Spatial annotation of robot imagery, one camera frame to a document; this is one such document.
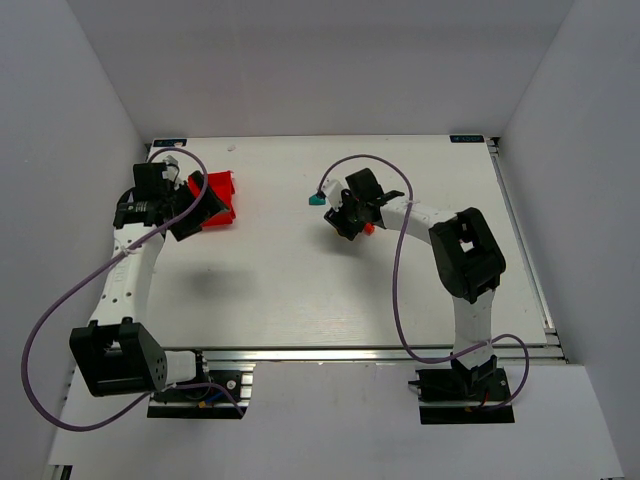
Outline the red plastic bin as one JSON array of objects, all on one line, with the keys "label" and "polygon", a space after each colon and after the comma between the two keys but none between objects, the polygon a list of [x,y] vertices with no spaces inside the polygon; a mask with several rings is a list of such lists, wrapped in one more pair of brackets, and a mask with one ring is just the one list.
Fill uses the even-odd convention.
[{"label": "red plastic bin", "polygon": [[208,186],[217,198],[227,207],[224,212],[219,212],[209,220],[203,227],[206,229],[223,228],[231,226],[236,219],[233,199],[236,193],[234,174],[231,170],[220,171],[208,174]]}]

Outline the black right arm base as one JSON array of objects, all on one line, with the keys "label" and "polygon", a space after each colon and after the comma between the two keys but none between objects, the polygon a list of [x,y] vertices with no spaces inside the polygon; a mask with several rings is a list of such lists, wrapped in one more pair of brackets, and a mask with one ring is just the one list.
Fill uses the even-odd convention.
[{"label": "black right arm base", "polygon": [[422,425],[499,425],[513,424],[511,405],[499,407],[511,396],[503,368],[466,390],[452,369],[422,369],[408,382],[418,396]]}]

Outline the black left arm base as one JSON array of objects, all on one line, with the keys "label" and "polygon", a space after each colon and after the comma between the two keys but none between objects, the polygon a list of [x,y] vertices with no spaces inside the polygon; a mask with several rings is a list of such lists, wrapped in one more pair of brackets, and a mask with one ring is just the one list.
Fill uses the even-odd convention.
[{"label": "black left arm base", "polygon": [[246,413],[252,395],[251,363],[210,361],[208,371],[183,385],[204,386],[189,389],[172,388],[153,394],[147,407],[150,419],[174,420],[240,420]]}]

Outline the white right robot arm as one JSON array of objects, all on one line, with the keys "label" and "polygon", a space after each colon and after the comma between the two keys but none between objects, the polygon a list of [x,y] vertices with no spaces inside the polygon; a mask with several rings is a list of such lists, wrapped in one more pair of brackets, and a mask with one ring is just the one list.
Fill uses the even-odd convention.
[{"label": "white right robot arm", "polygon": [[346,185],[323,177],[318,195],[330,208],[324,219],[352,241],[369,225],[399,233],[392,267],[392,309],[401,345],[409,350],[399,311],[399,269],[404,238],[409,235],[432,248],[438,277],[451,295],[454,345],[443,358],[466,389],[491,376],[497,358],[491,343],[492,304],[506,260],[483,214],[476,208],[451,212],[426,207],[413,191],[385,192],[373,172],[362,169]]}]

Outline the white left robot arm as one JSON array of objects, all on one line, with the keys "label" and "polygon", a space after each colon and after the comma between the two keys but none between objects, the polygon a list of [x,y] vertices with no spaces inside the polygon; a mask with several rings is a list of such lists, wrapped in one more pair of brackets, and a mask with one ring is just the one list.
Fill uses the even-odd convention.
[{"label": "white left robot arm", "polygon": [[143,323],[166,236],[182,241],[229,208],[201,172],[181,179],[172,156],[139,163],[133,174],[134,185],[118,200],[114,216],[116,263],[88,325],[73,329],[69,339],[95,397],[159,392],[175,384],[199,388],[207,381],[200,351],[167,350]]}]

